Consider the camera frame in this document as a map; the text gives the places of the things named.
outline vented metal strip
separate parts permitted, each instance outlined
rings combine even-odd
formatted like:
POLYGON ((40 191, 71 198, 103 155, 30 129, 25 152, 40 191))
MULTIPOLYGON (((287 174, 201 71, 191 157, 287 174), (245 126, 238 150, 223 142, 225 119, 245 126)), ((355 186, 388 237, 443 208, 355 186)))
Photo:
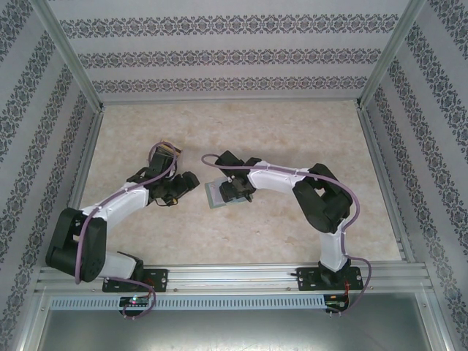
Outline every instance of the vented metal strip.
MULTIPOLYGON (((107 311, 118 308, 118 296, 72 297, 52 300, 53 311, 107 311)), ((237 295, 237 296, 158 296, 154 309, 160 311, 239 310, 239 309, 323 309, 323 295, 237 295)), ((128 310, 145 309, 129 307, 128 310)))

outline wall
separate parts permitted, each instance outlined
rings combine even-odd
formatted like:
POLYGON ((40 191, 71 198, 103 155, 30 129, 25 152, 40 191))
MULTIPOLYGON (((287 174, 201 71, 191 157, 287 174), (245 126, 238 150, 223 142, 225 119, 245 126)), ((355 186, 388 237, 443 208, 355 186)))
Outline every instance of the wall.
POLYGON ((27 1, 0 1, 0 77, 0 350, 7 350, 96 114, 27 1))
POLYGON ((359 97, 408 0, 50 1, 104 102, 359 97))
POLYGON ((468 1, 429 0, 367 106, 412 249, 468 350, 468 1))

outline robotic arm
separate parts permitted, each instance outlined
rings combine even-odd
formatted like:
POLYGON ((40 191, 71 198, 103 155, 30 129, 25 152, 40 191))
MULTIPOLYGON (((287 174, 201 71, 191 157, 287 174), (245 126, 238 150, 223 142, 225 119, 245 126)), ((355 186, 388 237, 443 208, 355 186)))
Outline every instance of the robotic arm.
POLYGON ((176 175, 177 163, 175 169, 164 178, 149 183, 148 181, 171 166, 173 157, 175 155, 160 146, 151 156, 149 166, 128 178, 127 182, 108 198, 112 200, 105 205, 96 204, 81 210, 74 208, 63 210, 50 242, 46 263, 64 273, 75 275, 78 241, 74 237, 80 235, 88 216, 99 207, 86 228, 80 257, 80 280, 91 282, 97 277, 116 277, 141 282, 143 261, 121 252, 106 252, 107 233, 136 210, 146 207, 153 201, 157 203, 157 199, 165 203, 163 206, 176 205, 180 197, 200 184, 192 172, 176 175))
POLYGON ((216 166, 247 166, 253 169, 229 170, 221 169, 227 176, 227 181, 221 184, 219 192, 226 203, 233 199, 245 197, 252 201, 251 194, 257 189, 270 189, 285 194, 294 195, 309 224, 320 231, 321 256, 320 265, 329 271, 328 275, 339 272, 349 259, 342 251, 341 235, 346 218, 350 215, 352 205, 351 196, 340 186, 318 178, 298 175, 298 173, 311 173, 325 176, 337 181, 332 172, 324 165, 316 164, 312 168, 300 170, 281 167, 289 170, 274 170, 277 166, 266 161, 250 158, 244 163, 230 151, 224 152, 215 162, 216 166))

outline black mounting plate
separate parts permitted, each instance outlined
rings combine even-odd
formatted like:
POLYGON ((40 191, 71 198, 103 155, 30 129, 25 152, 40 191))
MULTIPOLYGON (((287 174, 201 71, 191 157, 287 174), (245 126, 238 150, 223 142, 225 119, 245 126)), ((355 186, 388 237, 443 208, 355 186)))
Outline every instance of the black mounting plate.
MULTIPOLYGON (((167 288, 167 269, 145 269, 141 282, 151 285, 156 293, 165 293, 167 288)), ((148 289, 140 285, 117 282, 104 279, 102 283, 104 293, 147 293, 148 289)))
POLYGON ((295 275, 298 278, 299 291, 344 290, 346 281, 350 284, 350 290, 364 288, 361 270, 358 267, 348 267, 343 272, 342 278, 333 284, 327 284, 322 280, 318 267, 299 267, 295 270, 295 275))

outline cable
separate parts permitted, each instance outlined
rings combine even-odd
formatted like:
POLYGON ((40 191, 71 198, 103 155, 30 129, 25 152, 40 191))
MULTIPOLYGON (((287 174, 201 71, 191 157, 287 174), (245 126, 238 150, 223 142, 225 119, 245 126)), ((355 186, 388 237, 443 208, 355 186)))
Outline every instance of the cable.
POLYGON ((86 217, 85 222, 83 223, 83 226, 81 227, 80 238, 78 240, 78 250, 77 250, 77 253, 76 253, 76 263, 75 263, 75 283, 76 284, 80 284, 80 282, 81 282, 80 271, 81 271, 81 255, 83 254, 83 243, 84 243, 85 236, 86 236, 86 229, 88 228, 89 222, 92 220, 94 215, 97 212, 99 212, 99 210, 104 205, 108 204, 110 201, 114 200, 115 198, 119 197, 120 195, 125 194, 126 192, 131 192, 132 190, 134 190, 136 188, 140 188, 142 186, 153 183, 153 182, 158 181, 159 179, 165 177, 173 169, 173 167, 175 166, 176 160, 177 160, 177 156, 176 156, 177 151, 176 151, 176 148, 174 147, 174 145, 172 145, 171 143, 161 141, 159 143, 154 144, 154 146, 149 151, 149 155, 152 155, 153 151, 156 150, 157 147, 160 146, 160 145, 169 146, 172 149, 173 155, 174 155, 173 156, 173 161, 171 162, 170 166, 163 173, 157 175, 156 177, 154 177, 152 179, 144 181, 143 183, 135 184, 134 186, 131 186, 128 189, 122 189, 122 190, 116 192, 115 194, 112 194, 107 199, 103 200, 99 205, 97 205, 91 211, 91 213, 86 217))
POLYGON ((135 285, 140 285, 141 287, 145 287, 146 289, 148 289, 149 294, 153 294, 153 300, 151 302, 151 305, 146 310, 144 310, 143 312, 141 312, 137 316, 131 316, 130 317, 129 315, 125 314, 125 311, 127 310, 127 307, 131 306, 129 304, 125 305, 124 309, 122 310, 122 315, 124 316, 125 319, 129 318, 129 319, 132 319, 132 320, 137 320, 138 318, 146 316, 156 306, 156 292, 154 291, 154 288, 151 285, 148 285, 146 283, 142 283, 142 282, 139 282, 139 281, 136 281, 136 280, 131 280, 131 279, 122 279, 122 278, 116 278, 116 277, 109 278, 109 279, 116 280, 117 282, 124 282, 124 283, 131 283, 131 284, 135 284, 135 285))
POLYGON ((283 173, 287 173, 287 174, 293 174, 293 175, 297 175, 297 176, 304 176, 304 177, 320 179, 322 181, 327 181, 328 183, 335 184, 335 185, 339 186, 340 188, 342 188, 354 201, 354 204, 356 206, 356 211, 355 211, 354 215, 352 216, 352 218, 347 223, 345 223, 343 225, 342 229, 341 229, 341 253, 345 257, 349 258, 350 260, 357 260, 357 261, 364 262, 365 264, 367 264, 367 266, 369 268, 369 274, 367 276, 366 283, 364 284, 363 289, 361 290, 360 294, 356 298, 355 302, 351 306, 349 306, 347 308, 347 310, 343 312, 343 314, 345 312, 349 311, 352 307, 354 307, 354 305, 357 302, 359 302, 359 300, 364 295, 367 287, 369 286, 369 282, 371 280, 371 275, 372 275, 372 267, 371 267, 371 263, 368 260, 366 260, 365 258, 349 256, 348 253, 346 253, 346 249, 344 247, 344 239, 345 239, 345 236, 346 236, 345 231, 351 224, 356 222, 356 219, 358 219, 359 213, 361 212, 361 205, 359 203, 358 196, 350 188, 348 188, 346 185, 340 183, 339 181, 337 181, 335 179, 332 179, 332 178, 329 178, 329 177, 325 177, 324 175, 312 174, 312 173, 307 173, 307 172, 298 172, 296 170, 291 170, 291 169, 288 169, 288 168, 278 167, 278 166, 274 166, 274 165, 269 165, 269 166, 260 166, 260 165, 253 165, 253 166, 221 166, 221 165, 215 165, 214 163, 210 163, 210 162, 206 161, 205 159, 207 157, 216 157, 218 159, 219 155, 216 155, 216 154, 203 155, 202 156, 202 162, 207 166, 219 168, 220 170, 276 170, 278 172, 283 172, 283 173))

